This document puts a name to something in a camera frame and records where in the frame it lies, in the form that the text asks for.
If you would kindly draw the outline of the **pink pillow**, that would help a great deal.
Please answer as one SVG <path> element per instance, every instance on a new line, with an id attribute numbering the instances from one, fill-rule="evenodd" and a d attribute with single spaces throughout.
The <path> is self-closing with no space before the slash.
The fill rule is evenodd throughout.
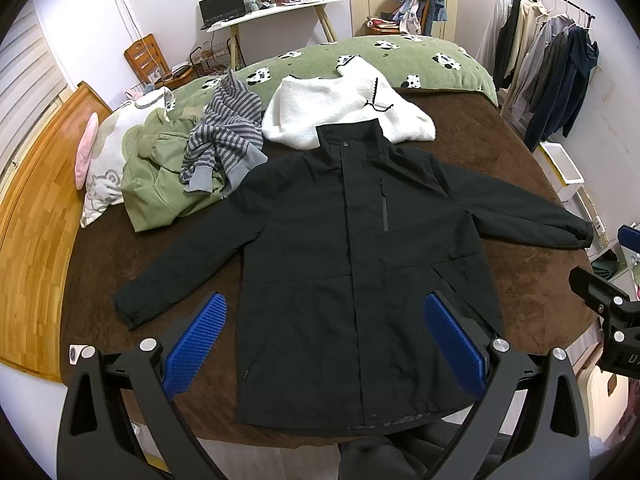
<path id="1" fill-rule="evenodd" d="M 74 182 L 75 188 L 78 190 L 81 190 L 86 183 L 91 153 L 93 144 L 96 142 L 96 136 L 98 135 L 99 124 L 98 114 L 92 113 L 78 143 L 74 165 Z"/>

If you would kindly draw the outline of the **wooden headboard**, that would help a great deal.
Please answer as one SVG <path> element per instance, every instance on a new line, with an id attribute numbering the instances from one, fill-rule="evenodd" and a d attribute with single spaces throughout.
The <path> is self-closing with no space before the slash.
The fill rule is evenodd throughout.
<path id="1" fill-rule="evenodd" d="M 1 201 L 1 362 L 59 382 L 62 304 L 79 230 L 78 143 L 88 119 L 111 115 L 85 81 L 27 151 Z"/>

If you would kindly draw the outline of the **white desk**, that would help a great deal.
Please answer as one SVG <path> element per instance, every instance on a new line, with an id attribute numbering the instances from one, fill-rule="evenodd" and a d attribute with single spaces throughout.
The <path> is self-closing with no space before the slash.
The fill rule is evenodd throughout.
<path id="1" fill-rule="evenodd" d="M 349 0 L 326 0 L 295 6 L 274 6 L 221 21 L 208 34 L 235 36 L 246 65 L 314 44 L 352 38 L 352 6 Z"/>

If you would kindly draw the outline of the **white cartoon pillow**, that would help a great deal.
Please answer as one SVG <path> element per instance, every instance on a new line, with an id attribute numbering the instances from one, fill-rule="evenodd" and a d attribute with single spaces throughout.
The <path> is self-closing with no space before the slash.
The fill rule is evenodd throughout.
<path id="1" fill-rule="evenodd" d="M 174 106 L 174 94 L 162 87 L 122 105 L 100 123 L 85 182 L 85 198 L 80 217 L 82 228 L 98 220 L 109 206 L 124 202 L 122 173 L 130 151 L 126 140 L 127 132 L 131 128 L 143 126 L 146 118 L 157 110 L 167 117 Z"/>

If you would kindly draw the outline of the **grey striped sweater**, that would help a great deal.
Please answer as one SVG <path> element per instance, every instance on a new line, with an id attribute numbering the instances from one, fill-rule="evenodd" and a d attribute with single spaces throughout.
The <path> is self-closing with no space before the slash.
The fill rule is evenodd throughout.
<path id="1" fill-rule="evenodd" d="M 214 190 L 213 174 L 224 174 L 229 196 L 250 170 L 268 162 L 262 151 L 262 101 L 233 72 L 218 82 L 203 116 L 186 141 L 180 181 L 188 193 Z"/>

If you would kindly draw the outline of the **clothes rack with garments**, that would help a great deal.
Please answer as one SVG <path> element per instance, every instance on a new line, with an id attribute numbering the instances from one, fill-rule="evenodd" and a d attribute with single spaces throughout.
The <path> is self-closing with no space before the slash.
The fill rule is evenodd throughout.
<path id="1" fill-rule="evenodd" d="M 570 0 L 495 0 L 477 61 L 529 151 L 576 122 L 599 62 L 593 20 Z"/>

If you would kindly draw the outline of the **black jacket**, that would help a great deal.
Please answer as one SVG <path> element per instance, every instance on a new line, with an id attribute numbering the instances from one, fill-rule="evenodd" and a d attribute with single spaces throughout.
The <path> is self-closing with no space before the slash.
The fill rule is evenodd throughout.
<path id="1" fill-rule="evenodd" d="M 240 422 L 360 434 L 466 408 L 425 297 L 441 292 L 502 330 L 484 240 L 584 249 L 592 227 L 524 188 L 391 144 L 376 120 L 324 125 L 318 138 L 250 170 L 116 292 L 117 313 L 130 327 L 151 321 L 241 254 Z"/>

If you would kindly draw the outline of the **wooden chair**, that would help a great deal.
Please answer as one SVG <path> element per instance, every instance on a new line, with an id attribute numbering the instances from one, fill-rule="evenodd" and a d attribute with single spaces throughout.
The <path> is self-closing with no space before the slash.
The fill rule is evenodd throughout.
<path id="1" fill-rule="evenodd" d="M 155 89 L 176 90 L 196 78 L 193 66 L 186 64 L 170 68 L 153 34 L 143 36 L 124 52 L 124 58 L 142 84 Z"/>

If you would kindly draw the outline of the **black laptop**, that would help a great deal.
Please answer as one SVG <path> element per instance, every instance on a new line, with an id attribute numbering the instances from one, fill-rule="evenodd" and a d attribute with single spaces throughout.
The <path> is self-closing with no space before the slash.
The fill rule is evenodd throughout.
<path id="1" fill-rule="evenodd" d="M 220 21 L 229 21 L 246 14 L 244 0 L 201 0 L 198 3 L 203 29 Z"/>

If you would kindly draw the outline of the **pile of clothes on chair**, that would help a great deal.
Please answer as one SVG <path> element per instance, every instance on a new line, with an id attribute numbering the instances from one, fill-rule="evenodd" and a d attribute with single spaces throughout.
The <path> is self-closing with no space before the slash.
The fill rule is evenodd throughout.
<path id="1" fill-rule="evenodd" d="M 392 13 L 369 16 L 366 29 L 371 35 L 400 35 L 409 39 L 431 36 L 435 23 L 446 23 L 446 0 L 395 0 Z"/>

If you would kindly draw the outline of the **white storage box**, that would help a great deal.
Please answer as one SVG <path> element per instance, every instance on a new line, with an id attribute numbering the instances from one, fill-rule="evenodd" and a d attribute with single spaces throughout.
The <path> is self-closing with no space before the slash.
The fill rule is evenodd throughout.
<path id="1" fill-rule="evenodd" d="M 541 142 L 534 151 L 534 159 L 541 166 L 562 203 L 571 200 L 585 183 L 584 177 L 562 144 Z"/>

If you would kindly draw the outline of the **white fleece garment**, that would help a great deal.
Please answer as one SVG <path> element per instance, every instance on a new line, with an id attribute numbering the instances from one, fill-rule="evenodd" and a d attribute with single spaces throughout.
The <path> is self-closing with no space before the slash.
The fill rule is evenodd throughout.
<path id="1" fill-rule="evenodd" d="M 436 139 L 433 119 L 361 56 L 343 58 L 337 73 L 337 78 L 284 77 L 262 116 L 264 138 L 309 151 L 319 146 L 319 126 L 376 119 L 393 144 Z"/>

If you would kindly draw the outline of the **green garment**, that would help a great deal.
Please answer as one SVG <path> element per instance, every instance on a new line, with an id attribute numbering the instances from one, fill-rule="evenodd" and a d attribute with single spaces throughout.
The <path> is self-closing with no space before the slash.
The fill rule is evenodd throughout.
<path id="1" fill-rule="evenodd" d="M 220 172 L 213 174 L 210 193 L 186 192 L 180 181 L 186 141 L 202 115 L 201 107 L 188 106 L 171 112 L 158 108 L 143 124 L 126 132 L 120 188 L 135 231 L 169 226 L 177 218 L 221 200 L 224 175 Z"/>

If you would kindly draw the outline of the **green cow print duvet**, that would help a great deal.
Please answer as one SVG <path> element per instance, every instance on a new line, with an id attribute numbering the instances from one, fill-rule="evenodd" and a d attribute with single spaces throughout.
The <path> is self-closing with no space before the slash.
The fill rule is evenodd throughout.
<path id="1" fill-rule="evenodd" d="M 318 112 L 390 105 L 393 89 L 478 92 L 497 104 L 483 65 L 451 41 L 427 36 L 362 36 L 288 51 L 233 74 L 264 110 Z"/>

